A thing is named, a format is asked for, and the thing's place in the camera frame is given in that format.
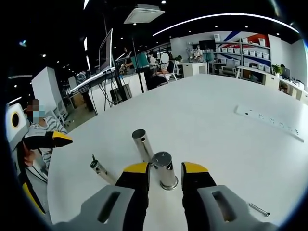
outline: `electrical outlet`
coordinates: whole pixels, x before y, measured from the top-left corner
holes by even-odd
[[[238,115],[256,119],[258,121],[263,121],[264,123],[272,125],[273,127],[279,128],[280,130],[290,134],[291,136],[297,138],[301,142],[304,142],[304,139],[300,137],[300,133],[297,129],[294,129],[281,121],[277,121],[272,117],[266,116],[262,113],[256,112],[252,109],[248,109],[242,106],[237,106],[235,109],[235,113]]]

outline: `black ceiling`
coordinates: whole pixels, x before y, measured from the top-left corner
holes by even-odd
[[[202,19],[177,26],[155,37],[152,34],[182,21],[216,13],[258,14],[287,24],[295,22],[293,26],[298,27],[296,22],[300,12],[304,12],[304,7],[294,4],[296,1],[166,0],[167,3],[163,5],[161,0],[90,0],[85,10],[84,0],[10,1],[9,12],[12,11],[13,17],[8,22],[7,75],[35,76],[44,67],[50,66],[56,70],[59,80],[65,80],[73,75],[72,70],[78,72],[87,69],[86,55],[93,68],[98,65],[98,49],[106,35],[105,23],[108,31],[114,29],[115,58],[123,53],[124,46],[131,47],[131,37],[134,37],[136,47],[148,49],[158,45],[157,42],[168,42],[169,36],[188,35],[189,30],[191,34],[215,30],[245,30],[273,35],[279,32],[283,40],[293,43],[299,39],[296,32],[278,23],[244,16]],[[166,13],[149,24],[124,25],[124,20],[137,3],[158,5]],[[88,39],[88,51],[84,51],[85,37]],[[18,45],[23,40],[26,40],[26,48]],[[18,80],[11,81],[10,85],[16,82]],[[16,96],[13,91],[11,95],[11,99]]]

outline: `metal cylinder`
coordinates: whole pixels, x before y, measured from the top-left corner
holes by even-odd
[[[101,176],[109,184],[111,185],[116,184],[116,178],[110,175],[110,173],[101,165],[101,163],[98,160],[93,160],[90,166],[96,172],[97,175]]]
[[[160,186],[165,190],[175,189],[179,180],[174,174],[171,155],[167,152],[158,152],[153,156],[152,164],[159,176]]]
[[[149,143],[149,139],[146,135],[145,130],[138,129],[133,132],[131,135],[135,141],[135,144],[138,148],[138,151],[141,155],[141,158],[144,162],[150,162],[151,158],[153,157],[154,153]]]

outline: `striped shirt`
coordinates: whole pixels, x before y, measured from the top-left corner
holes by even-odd
[[[47,126],[42,127],[39,124],[31,124],[29,127],[29,133],[33,132],[32,129],[35,130],[45,130],[45,131],[58,131],[64,134],[67,134],[67,131],[65,128],[63,128],[62,124],[56,119],[54,119],[52,116],[44,118],[46,121]],[[42,154],[43,161],[46,163],[46,167],[49,168],[49,163],[51,160],[51,154],[52,154],[52,148],[39,148],[38,151]]]
[[[80,73],[77,75],[77,80],[76,80],[77,86],[78,86],[79,84],[83,83],[83,82],[86,81],[86,80],[87,80],[86,76],[85,76],[83,73],[80,72]],[[87,92],[88,90],[89,90],[89,86],[88,86],[87,84],[84,85],[84,86],[82,86],[81,88],[78,89],[78,91],[79,91],[81,94]]]

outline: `floor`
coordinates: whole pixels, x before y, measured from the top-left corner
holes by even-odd
[[[73,109],[73,107],[70,105],[66,109],[68,112],[68,117],[66,118],[66,120],[70,121],[67,122],[65,125],[65,129],[68,132],[71,132],[81,124],[95,117],[95,112],[94,111],[89,112],[85,104],[79,106],[76,109]]]

